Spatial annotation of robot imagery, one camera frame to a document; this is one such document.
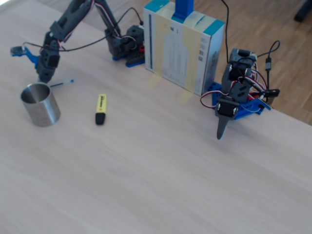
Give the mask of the gripper without camera mount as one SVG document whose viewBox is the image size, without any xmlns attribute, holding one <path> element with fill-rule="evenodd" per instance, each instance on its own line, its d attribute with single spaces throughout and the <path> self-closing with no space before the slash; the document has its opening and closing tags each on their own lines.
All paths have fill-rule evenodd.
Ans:
<svg viewBox="0 0 312 234">
<path fill-rule="evenodd" d="M 218 117 L 218 127 L 217 127 L 217 139 L 221 140 L 228 122 L 231 119 L 235 119 L 240 103 L 235 101 L 232 97 L 220 96 L 216 107 L 215 115 Z"/>
</svg>

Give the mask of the gripper with camera mount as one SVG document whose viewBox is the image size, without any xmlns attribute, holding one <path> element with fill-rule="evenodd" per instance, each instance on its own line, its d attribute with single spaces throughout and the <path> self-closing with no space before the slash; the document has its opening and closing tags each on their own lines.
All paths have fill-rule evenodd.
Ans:
<svg viewBox="0 0 312 234">
<path fill-rule="evenodd" d="M 54 75 L 54 69 L 57 68 L 60 55 L 59 51 L 49 48 L 41 50 L 38 57 L 38 65 L 36 73 L 38 75 L 37 82 L 48 83 Z"/>
</svg>

